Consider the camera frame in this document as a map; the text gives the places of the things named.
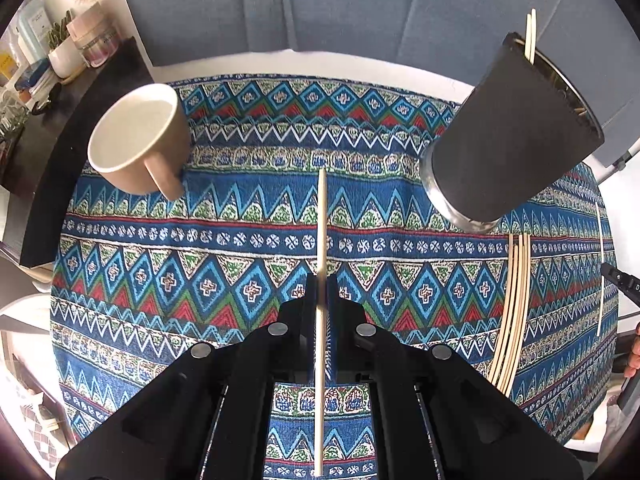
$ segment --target beige mug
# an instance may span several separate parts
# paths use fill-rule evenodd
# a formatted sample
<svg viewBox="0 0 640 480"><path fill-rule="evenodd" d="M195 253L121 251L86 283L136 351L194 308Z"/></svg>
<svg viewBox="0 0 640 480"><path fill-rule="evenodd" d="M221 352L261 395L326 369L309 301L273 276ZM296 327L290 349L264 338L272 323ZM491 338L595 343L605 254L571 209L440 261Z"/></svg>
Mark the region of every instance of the beige mug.
<svg viewBox="0 0 640 480"><path fill-rule="evenodd" d="M89 139L89 163L115 187L168 200L184 194L176 175L189 158L191 134L180 99L165 84L136 88L115 102Z"/></svg>

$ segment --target mug rim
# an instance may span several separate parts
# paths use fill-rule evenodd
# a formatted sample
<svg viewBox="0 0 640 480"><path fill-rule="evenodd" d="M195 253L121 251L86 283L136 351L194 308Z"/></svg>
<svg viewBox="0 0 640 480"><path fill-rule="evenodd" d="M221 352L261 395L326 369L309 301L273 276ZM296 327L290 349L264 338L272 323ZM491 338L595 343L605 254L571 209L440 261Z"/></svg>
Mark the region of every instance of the mug rim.
<svg viewBox="0 0 640 480"><path fill-rule="evenodd" d="M137 94L142 94L151 88L155 90L161 90L164 93L164 95L161 95L161 100L164 100L165 102L171 105L171 113L169 114L169 117L164 122L162 127L158 129L158 133L156 134L156 136L152 140L150 140L148 144L142 150L140 150L137 154L128 158L124 162L121 162L117 166L110 166L108 168L105 168L96 164L94 161L94 158L92 157L92 145L94 143L95 133L100 127L100 125L102 124L102 122L105 120L105 118L108 115L113 113L114 109L116 109L118 105L121 104L121 102L131 99L132 96L135 96ZM160 137L162 137L162 134L164 134L164 132L167 130L171 121L174 120L175 114L177 112L177 108L178 108L178 94L171 86L165 83L149 83L146 85L139 86L138 88L133 89L131 92L124 94L120 99L118 99L116 102L114 102L113 105L109 107L109 109L102 115L100 120L98 120L98 122L94 126L94 130L91 133L91 137L89 138L89 144L86 150L89 164L91 164L92 168L94 168L94 170L98 171L99 173L114 173L115 171L119 171L122 168L125 168L126 166L129 166L133 162L136 162L140 158L144 157L145 155L148 154L148 152L155 145L155 143L158 142Z"/></svg>

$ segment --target potted plant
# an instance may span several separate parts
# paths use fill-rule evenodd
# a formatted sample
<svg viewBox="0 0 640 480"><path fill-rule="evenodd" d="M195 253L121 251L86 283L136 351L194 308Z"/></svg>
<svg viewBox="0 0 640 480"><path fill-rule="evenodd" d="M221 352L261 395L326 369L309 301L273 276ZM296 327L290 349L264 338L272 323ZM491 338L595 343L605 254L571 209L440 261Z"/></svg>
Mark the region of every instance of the potted plant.
<svg viewBox="0 0 640 480"><path fill-rule="evenodd" d="M53 23L49 31L49 61L54 72L60 79L66 79L75 72L80 71L84 59L66 30L66 24L72 20L71 11L68 10L60 23Z"/></svg>

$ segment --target pink jar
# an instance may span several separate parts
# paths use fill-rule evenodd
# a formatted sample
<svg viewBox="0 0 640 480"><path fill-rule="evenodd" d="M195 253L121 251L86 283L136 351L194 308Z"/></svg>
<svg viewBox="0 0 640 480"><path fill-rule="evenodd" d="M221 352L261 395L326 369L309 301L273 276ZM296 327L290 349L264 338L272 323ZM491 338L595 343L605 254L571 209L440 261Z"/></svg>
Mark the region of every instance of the pink jar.
<svg viewBox="0 0 640 480"><path fill-rule="evenodd" d="M102 12L100 3L73 19L66 30L88 65L94 68L107 61L120 46L118 32Z"/></svg>

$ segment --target metal screw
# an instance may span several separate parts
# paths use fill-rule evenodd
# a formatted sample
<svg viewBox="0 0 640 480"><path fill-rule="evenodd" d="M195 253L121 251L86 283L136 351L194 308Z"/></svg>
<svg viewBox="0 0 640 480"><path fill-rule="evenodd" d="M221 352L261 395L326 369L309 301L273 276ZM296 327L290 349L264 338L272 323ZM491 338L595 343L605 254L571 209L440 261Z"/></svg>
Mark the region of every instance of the metal screw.
<svg viewBox="0 0 640 480"><path fill-rule="evenodd" d="M431 349L431 353L436 359L446 361L451 357L451 348L447 345L436 345Z"/></svg>
<svg viewBox="0 0 640 480"><path fill-rule="evenodd" d="M269 332L271 335L285 335L287 333L287 330L289 330L289 327L286 324L280 322L271 323L267 328L267 332Z"/></svg>
<svg viewBox="0 0 640 480"><path fill-rule="evenodd" d="M371 323L360 323L356 327L356 332L363 337L371 337L376 333L376 327Z"/></svg>
<svg viewBox="0 0 640 480"><path fill-rule="evenodd" d="M196 359L202 359L211 353L211 347L206 343L198 343L191 347L191 355Z"/></svg>

